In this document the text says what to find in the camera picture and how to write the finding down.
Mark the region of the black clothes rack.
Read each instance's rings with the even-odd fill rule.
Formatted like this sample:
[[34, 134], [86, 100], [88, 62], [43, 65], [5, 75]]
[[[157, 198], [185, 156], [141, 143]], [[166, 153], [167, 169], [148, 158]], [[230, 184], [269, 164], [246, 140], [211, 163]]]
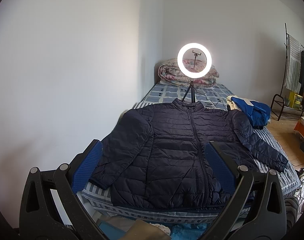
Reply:
[[304, 46], [285, 28], [285, 67], [281, 90], [271, 102], [276, 120], [304, 116]]

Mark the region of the blue fuzzy cloth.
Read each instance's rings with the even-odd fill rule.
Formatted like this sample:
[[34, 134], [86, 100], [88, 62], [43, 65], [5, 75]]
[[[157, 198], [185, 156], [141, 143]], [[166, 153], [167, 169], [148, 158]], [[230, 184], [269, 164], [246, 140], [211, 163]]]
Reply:
[[170, 237], [172, 240], [196, 240], [207, 230], [207, 224], [177, 224], [172, 227]]

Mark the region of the blue folded garment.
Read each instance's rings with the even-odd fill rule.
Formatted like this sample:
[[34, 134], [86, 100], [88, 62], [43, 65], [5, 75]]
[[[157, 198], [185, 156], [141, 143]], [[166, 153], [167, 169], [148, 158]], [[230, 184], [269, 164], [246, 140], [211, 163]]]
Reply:
[[271, 109], [268, 105], [258, 102], [255, 100], [250, 100], [254, 105], [251, 110], [243, 110], [247, 118], [249, 119], [250, 124], [253, 128], [262, 129], [263, 126], [266, 126], [270, 121]]

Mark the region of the tan cloth under bed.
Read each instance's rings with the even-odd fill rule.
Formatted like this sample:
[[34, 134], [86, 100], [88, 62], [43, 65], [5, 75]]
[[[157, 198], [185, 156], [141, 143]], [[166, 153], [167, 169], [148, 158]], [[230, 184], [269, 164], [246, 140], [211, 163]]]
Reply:
[[159, 226], [137, 219], [132, 227], [122, 236], [123, 240], [162, 240], [172, 239]]

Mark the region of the cream folded garment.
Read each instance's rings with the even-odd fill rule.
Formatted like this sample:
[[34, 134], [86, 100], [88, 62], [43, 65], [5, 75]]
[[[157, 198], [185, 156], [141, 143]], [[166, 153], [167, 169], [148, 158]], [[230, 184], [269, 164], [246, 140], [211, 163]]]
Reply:
[[229, 95], [226, 98], [227, 105], [230, 109], [237, 109], [239, 111], [243, 110], [251, 110], [253, 108], [253, 104], [249, 99], [240, 98], [236, 95]]

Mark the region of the navy quilted puffer jacket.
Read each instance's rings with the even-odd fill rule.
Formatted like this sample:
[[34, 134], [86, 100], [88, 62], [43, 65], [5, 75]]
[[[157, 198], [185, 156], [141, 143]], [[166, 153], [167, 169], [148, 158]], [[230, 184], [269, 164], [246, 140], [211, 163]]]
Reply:
[[218, 209], [229, 200], [205, 155], [216, 142], [238, 165], [283, 172], [287, 158], [262, 140], [238, 110], [175, 99], [127, 111], [103, 140], [90, 182], [110, 189], [115, 206], [140, 210]]

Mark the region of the yellow green box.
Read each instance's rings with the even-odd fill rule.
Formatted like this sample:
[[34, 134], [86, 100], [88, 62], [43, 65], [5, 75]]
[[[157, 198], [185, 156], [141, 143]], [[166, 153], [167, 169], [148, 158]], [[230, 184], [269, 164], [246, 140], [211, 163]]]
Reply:
[[296, 94], [293, 91], [290, 91], [289, 93], [289, 107], [293, 109], [300, 109], [301, 103], [303, 100], [303, 96]]

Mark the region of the blue striped bed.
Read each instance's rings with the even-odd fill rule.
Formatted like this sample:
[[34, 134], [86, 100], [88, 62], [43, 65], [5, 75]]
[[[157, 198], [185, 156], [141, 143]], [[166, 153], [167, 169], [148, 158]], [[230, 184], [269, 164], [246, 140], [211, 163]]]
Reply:
[[[185, 86], [164, 85], [157, 83], [149, 93], [134, 105], [134, 109], [142, 108], [156, 103], [169, 103], [175, 98], [182, 98]], [[227, 110], [226, 97], [233, 93], [224, 85], [216, 84], [212, 87], [199, 86], [196, 99], [201, 101], [207, 108]], [[277, 173], [281, 185], [282, 193], [285, 197], [292, 196], [301, 185], [301, 181], [291, 164], [288, 164], [283, 173]], [[152, 212], [128, 209], [126, 207], [113, 206], [110, 197], [110, 190], [103, 190], [87, 183], [81, 191], [83, 200], [89, 202], [92, 209], [100, 212], [106, 217], [123, 216], [131, 219], [142, 219], [159, 224], [200, 224], [210, 223], [218, 215], [217, 212]]]

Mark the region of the striped hanging towel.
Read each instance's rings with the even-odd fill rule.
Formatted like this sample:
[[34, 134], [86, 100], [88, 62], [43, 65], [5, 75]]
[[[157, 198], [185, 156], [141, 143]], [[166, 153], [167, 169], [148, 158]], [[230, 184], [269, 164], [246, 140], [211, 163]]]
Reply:
[[301, 84], [299, 83], [301, 68], [301, 44], [291, 35], [287, 35], [287, 60], [285, 67], [286, 89], [298, 93]]

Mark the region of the black tripod stand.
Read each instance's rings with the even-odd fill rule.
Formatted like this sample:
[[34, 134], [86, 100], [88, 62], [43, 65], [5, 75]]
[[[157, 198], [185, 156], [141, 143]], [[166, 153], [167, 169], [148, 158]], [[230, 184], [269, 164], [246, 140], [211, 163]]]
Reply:
[[[193, 56], [194, 56], [193, 72], [195, 72], [196, 59], [197, 59], [198, 56], [201, 56], [202, 53], [199, 53], [199, 52], [195, 51], [194, 49], [192, 50], [192, 53], [193, 53]], [[195, 103], [196, 102], [196, 97], [195, 97], [195, 87], [194, 87], [194, 81], [193, 80], [191, 80], [189, 82], [189, 87], [187, 88], [187, 90], [186, 90], [186, 92], [185, 92], [185, 94], [184, 94], [184, 96], [182, 98], [182, 101], [185, 100], [188, 92], [191, 93], [191, 103]]]

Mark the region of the folded floral quilt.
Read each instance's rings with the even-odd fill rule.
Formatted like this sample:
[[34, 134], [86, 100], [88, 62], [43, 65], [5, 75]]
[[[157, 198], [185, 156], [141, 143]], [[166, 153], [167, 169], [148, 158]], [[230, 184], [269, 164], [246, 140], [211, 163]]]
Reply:
[[[204, 69], [206, 61], [193, 59], [183, 59], [184, 67], [190, 72], [200, 72]], [[172, 85], [188, 85], [192, 80], [190, 77], [186, 76], [181, 72], [177, 64], [177, 59], [169, 59], [161, 63], [158, 69], [158, 76], [160, 81], [171, 83]], [[197, 85], [211, 87], [217, 83], [219, 78], [219, 73], [215, 69], [215, 66], [211, 66], [209, 72], [198, 79], [193, 79], [194, 83]]]

